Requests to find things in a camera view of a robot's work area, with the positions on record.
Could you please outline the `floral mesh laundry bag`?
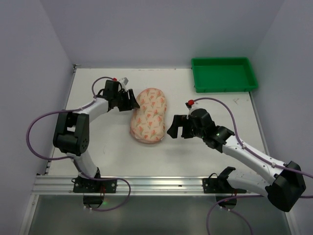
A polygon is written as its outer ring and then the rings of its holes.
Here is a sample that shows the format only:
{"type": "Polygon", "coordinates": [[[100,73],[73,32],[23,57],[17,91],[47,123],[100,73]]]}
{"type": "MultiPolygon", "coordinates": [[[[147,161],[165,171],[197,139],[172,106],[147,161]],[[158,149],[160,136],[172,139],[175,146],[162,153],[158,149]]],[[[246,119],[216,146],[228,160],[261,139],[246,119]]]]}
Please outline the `floral mesh laundry bag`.
{"type": "Polygon", "coordinates": [[[167,99],[160,89],[147,88],[136,98],[140,108],[135,109],[130,123],[130,134],[135,140],[154,144],[165,135],[167,99]]]}

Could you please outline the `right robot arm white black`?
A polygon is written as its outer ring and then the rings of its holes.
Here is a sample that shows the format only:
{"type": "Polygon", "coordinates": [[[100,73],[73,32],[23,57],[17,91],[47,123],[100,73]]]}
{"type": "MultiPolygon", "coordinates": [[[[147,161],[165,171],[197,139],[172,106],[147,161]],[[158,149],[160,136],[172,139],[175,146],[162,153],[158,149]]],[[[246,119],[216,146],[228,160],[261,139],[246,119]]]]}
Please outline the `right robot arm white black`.
{"type": "Polygon", "coordinates": [[[306,190],[301,167],[274,159],[236,137],[230,129],[216,125],[203,108],[192,109],[187,115],[174,115],[167,134],[175,139],[182,128],[182,138],[197,137],[211,149],[235,158],[251,172],[227,167],[218,179],[233,189],[244,189],[266,197],[276,208],[289,212],[306,190]]]}

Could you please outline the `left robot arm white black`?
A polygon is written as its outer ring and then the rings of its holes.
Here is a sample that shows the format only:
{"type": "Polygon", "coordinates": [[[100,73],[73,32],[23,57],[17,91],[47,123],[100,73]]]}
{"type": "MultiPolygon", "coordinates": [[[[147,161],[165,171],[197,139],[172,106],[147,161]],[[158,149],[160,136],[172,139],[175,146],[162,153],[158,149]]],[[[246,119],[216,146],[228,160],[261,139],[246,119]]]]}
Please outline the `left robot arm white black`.
{"type": "Polygon", "coordinates": [[[90,123],[114,108],[120,112],[140,108],[133,90],[126,88],[127,78],[105,79],[105,86],[98,93],[94,92],[93,83],[93,100],[90,104],[78,110],[63,110],[58,114],[53,137],[54,147],[73,161],[78,175],[93,181],[100,181],[101,174],[88,152],[90,123]]]}

